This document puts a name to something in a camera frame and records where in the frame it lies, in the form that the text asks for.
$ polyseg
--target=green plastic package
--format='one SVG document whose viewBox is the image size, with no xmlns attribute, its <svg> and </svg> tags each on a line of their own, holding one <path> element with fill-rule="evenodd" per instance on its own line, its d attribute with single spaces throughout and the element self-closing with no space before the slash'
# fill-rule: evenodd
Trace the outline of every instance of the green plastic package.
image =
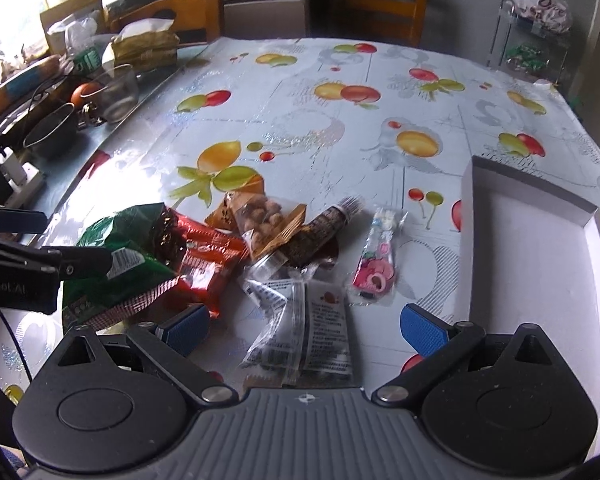
<svg viewBox="0 0 600 480">
<path fill-rule="evenodd" d="M 137 205 L 98 220 L 84 232 L 76 245 L 110 249 L 112 264 L 106 276 L 64 282 L 65 330 L 176 276 L 156 256 L 163 249 L 169 216 L 162 203 Z"/>
</svg>

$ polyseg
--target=red snack bag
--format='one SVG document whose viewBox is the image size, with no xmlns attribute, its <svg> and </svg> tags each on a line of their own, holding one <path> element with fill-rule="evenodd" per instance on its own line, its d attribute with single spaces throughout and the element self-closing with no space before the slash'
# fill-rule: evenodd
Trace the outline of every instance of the red snack bag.
<svg viewBox="0 0 600 480">
<path fill-rule="evenodd" d="M 212 318 L 219 315 L 220 295 L 235 266 L 249 256 L 245 242 L 176 213 L 177 230 L 186 242 L 177 290 L 204 303 Z"/>
</svg>

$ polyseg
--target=barcode label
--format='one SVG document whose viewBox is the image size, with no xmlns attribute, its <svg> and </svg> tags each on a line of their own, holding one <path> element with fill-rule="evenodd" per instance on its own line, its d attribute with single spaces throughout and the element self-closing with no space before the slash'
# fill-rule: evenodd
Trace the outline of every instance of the barcode label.
<svg viewBox="0 0 600 480">
<path fill-rule="evenodd" d="M 111 253 L 111 268 L 107 272 L 107 279 L 112 280 L 116 276 L 128 270 L 144 264 L 144 256 L 138 251 L 123 247 Z"/>
</svg>

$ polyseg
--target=black bowl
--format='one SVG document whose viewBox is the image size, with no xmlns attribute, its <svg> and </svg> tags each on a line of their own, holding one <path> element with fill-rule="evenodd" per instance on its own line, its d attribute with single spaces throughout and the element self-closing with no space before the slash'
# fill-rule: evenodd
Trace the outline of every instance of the black bowl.
<svg viewBox="0 0 600 480">
<path fill-rule="evenodd" d="M 23 144 L 37 156 L 55 158 L 74 142 L 77 131 L 78 114 L 74 105 L 67 103 L 36 124 Z"/>
</svg>

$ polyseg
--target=chair backrest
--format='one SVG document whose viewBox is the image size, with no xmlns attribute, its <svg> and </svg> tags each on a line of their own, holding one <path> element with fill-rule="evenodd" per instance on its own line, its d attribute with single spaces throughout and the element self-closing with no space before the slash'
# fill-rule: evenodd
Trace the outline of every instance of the chair backrest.
<svg viewBox="0 0 600 480">
<path fill-rule="evenodd" d="M 221 35 L 221 16 L 221 0 L 156 0 L 113 20 L 111 30 L 119 32 L 145 18 L 169 18 L 173 19 L 173 32 L 203 29 L 206 40 L 213 41 Z"/>
<path fill-rule="evenodd" d="M 420 43 L 427 0 L 333 0 L 333 3 L 334 18 L 352 32 L 400 40 L 411 46 Z M 352 16 L 350 10 L 363 12 Z M 383 20 L 382 14 L 397 16 L 400 21 Z"/>
</svg>

